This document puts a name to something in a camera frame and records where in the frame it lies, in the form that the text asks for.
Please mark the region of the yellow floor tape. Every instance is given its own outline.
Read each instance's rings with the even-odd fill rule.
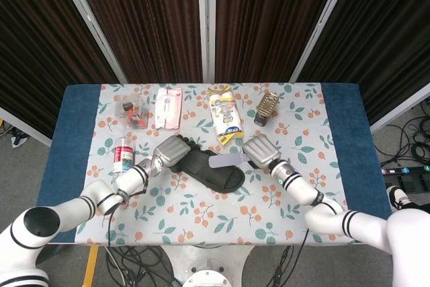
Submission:
[[[91,248],[89,248],[87,269],[85,270],[85,278],[83,280],[82,287],[91,287],[93,284],[95,263],[97,262],[98,251],[99,247],[97,245],[92,245]]]

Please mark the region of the floral tablecloth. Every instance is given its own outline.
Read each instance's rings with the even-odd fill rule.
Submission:
[[[319,83],[234,83],[230,84],[243,121],[245,136],[221,146],[216,140],[206,97],[209,84],[102,85],[85,186],[102,179],[112,185],[114,141],[129,136],[136,142],[135,161],[172,134],[182,134],[203,149],[235,153],[253,136],[264,134],[309,183],[347,207],[337,164],[329,119]],[[179,130],[155,129],[154,104],[160,87],[183,91]],[[254,124],[255,107],[266,91],[276,92],[279,103],[265,127]],[[125,130],[115,118],[115,102],[121,95],[139,93],[149,110],[148,128]],[[239,166],[246,175],[241,188],[230,194],[214,192],[186,174],[169,169],[152,178],[148,192],[133,197],[116,210],[111,223],[113,245],[160,244],[299,244],[306,224],[301,206],[270,174]],[[77,229],[76,243],[107,244],[108,216],[97,213]],[[337,235],[310,233],[308,244],[345,244],[352,240]]]

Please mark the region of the clear plastic package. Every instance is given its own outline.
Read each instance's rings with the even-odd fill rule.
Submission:
[[[123,95],[115,105],[115,117],[127,129],[148,128],[148,110],[139,94]]]
[[[182,89],[159,89],[155,101],[155,128],[178,129],[181,119]]]

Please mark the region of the black stripe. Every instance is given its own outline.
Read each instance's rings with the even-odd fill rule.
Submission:
[[[22,282],[23,280],[39,280],[41,282],[49,283],[49,281],[43,276],[32,275],[32,276],[15,277],[15,278],[6,280],[5,282],[0,283],[0,287],[6,286],[8,284],[12,284],[13,282]]]
[[[287,184],[288,180],[289,180],[292,176],[295,176],[295,175],[300,175],[300,174],[299,174],[299,173],[297,173],[297,172],[293,172],[293,174],[291,174],[290,176],[288,176],[287,178],[285,178],[284,184]]]
[[[13,231],[12,231],[12,226],[13,226],[13,223],[11,224],[11,237],[12,237],[12,240],[13,240],[13,242],[15,242],[17,245],[19,245],[21,248],[24,248],[24,249],[30,249],[30,250],[36,250],[36,249],[40,249],[40,248],[43,248],[45,245],[41,245],[40,247],[29,247],[28,245],[23,245],[22,243],[20,243],[16,238],[15,238],[15,235],[13,235]]]
[[[318,204],[320,204],[322,201],[323,201],[323,198],[324,198],[324,194],[323,193],[321,193],[320,191],[318,191],[318,190],[316,190],[318,193],[317,193],[317,195],[316,195],[316,197],[315,197],[315,200],[313,200],[313,202],[311,203],[311,204],[309,204],[309,205],[311,205],[311,206],[316,206],[316,205],[318,205]]]
[[[116,191],[116,195],[119,195],[125,202],[130,199],[128,193],[126,191],[121,190],[120,188],[118,188],[118,190]]]
[[[89,218],[88,219],[92,218],[95,215],[95,204],[94,204],[93,200],[91,198],[89,198],[88,196],[84,196],[84,195],[81,195],[78,198],[86,201],[86,203],[88,204],[88,207],[89,207]]]
[[[296,179],[298,179],[299,177],[302,177],[300,174],[297,174],[295,177],[293,177],[289,182],[288,182],[288,184],[287,185],[285,185],[285,191],[287,191],[288,190],[288,186],[290,186],[290,184],[293,182],[293,181],[295,181]]]
[[[349,237],[349,235],[347,235],[347,232],[345,230],[345,220],[348,217],[348,215],[351,214],[351,212],[354,212],[354,211],[348,211],[347,214],[345,214],[345,216],[343,217],[343,220],[342,220],[342,231],[343,231],[343,234],[346,235],[347,237]]]
[[[349,231],[349,223],[351,223],[351,219],[352,219],[352,217],[353,217],[354,215],[356,215],[357,213],[358,213],[358,212],[357,212],[357,211],[355,211],[355,213],[351,214],[351,216],[349,217],[348,222],[347,222],[347,231],[348,231],[348,236],[349,236],[350,238],[352,238],[352,236],[351,236],[351,232]]]
[[[91,208],[91,205],[88,202],[88,200],[85,198],[85,196],[79,196],[78,198],[80,198],[82,201],[84,201],[85,203],[87,203],[88,208],[89,208],[89,217],[88,217],[88,220],[89,220],[90,218],[93,217],[93,209]]]
[[[88,201],[91,203],[91,205],[93,206],[94,212],[93,212],[93,216],[95,216],[95,211],[97,211],[97,208],[95,207],[95,204],[93,202],[93,200],[91,198],[89,198],[88,196],[85,195],[81,195],[83,198],[88,199]]]
[[[108,198],[110,198],[113,195],[115,195],[115,194],[111,193],[108,196],[106,196],[105,198],[103,198],[100,202],[97,203],[97,207],[99,208],[103,204],[103,202],[105,202]]]
[[[148,177],[149,177],[149,176],[148,176],[148,173],[147,173],[147,172],[143,169],[143,167],[142,167],[142,166],[140,166],[140,165],[135,165],[133,168],[135,168],[135,170],[137,170],[137,172],[138,172],[138,173],[139,173],[139,175],[141,176],[141,178],[142,178],[142,184],[145,184],[145,181],[146,181],[146,179],[145,179],[145,178],[148,178]]]
[[[335,211],[335,209],[334,209],[331,205],[329,205],[328,203],[326,203],[326,202],[321,202],[320,204],[327,205],[327,206],[328,206],[328,207],[333,211],[333,213],[337,214],[337,213],[336,213],[336,211]]]

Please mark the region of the pink package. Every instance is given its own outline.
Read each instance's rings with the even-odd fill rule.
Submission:
[[[155,101],[155,128],[178,129],[181,119],[182,89],[159,89]]]

